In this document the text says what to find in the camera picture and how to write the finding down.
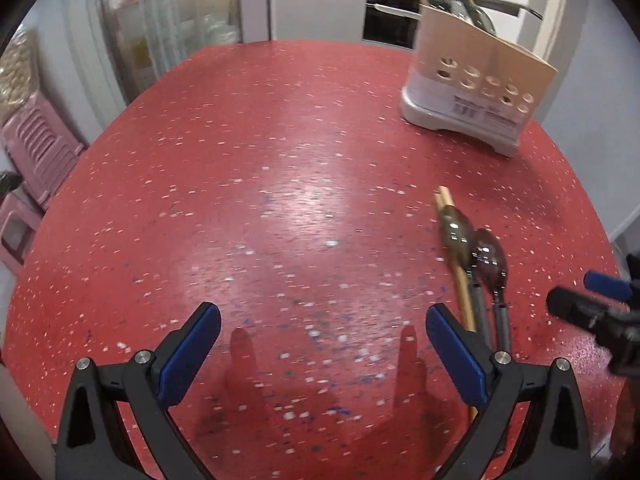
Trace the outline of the right hand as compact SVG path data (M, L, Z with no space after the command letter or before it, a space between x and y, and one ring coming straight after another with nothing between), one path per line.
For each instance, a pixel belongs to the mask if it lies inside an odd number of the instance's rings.
M639 383L628 379L620 392L616 417L611 434L610 450L616 458L622 458L636 440L639 423Z

